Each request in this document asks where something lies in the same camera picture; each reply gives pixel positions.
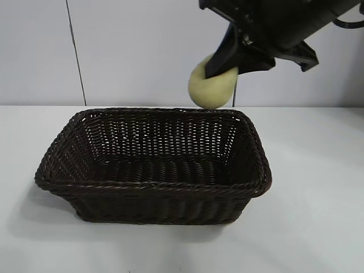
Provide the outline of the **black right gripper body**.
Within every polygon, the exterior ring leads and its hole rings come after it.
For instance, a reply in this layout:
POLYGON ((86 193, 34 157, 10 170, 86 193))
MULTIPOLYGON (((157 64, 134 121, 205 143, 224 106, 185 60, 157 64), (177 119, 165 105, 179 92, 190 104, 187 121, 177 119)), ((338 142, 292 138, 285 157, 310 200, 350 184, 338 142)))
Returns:
POLYGON ((281 58, 284 52, 276 41, 279 24, 284 23, 284 1, 199 1, 238 29, 244 44, 253 44, 270 56, 281 58))

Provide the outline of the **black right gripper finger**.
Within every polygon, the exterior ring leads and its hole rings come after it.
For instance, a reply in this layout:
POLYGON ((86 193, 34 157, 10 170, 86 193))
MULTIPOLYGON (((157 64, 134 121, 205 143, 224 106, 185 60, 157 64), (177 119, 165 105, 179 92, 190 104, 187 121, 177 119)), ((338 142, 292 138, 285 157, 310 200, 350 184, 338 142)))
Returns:
POLYGON ((215 53, 220 54, 220 53, 230 52, 235 45, 235 41, 236 41, 235 25, 229 24, 224 34, 224 37, 215 53))
POLYGON ((232 68, 238 69, 238 74, 268 71, 275 67, 275 58, 265 50, 253 44, 244 44, 242 35, 235 28, 236 41, 233 49, 228 53, 214 53, 204 65, 205 77, 212 78, 227 72, 232 68))

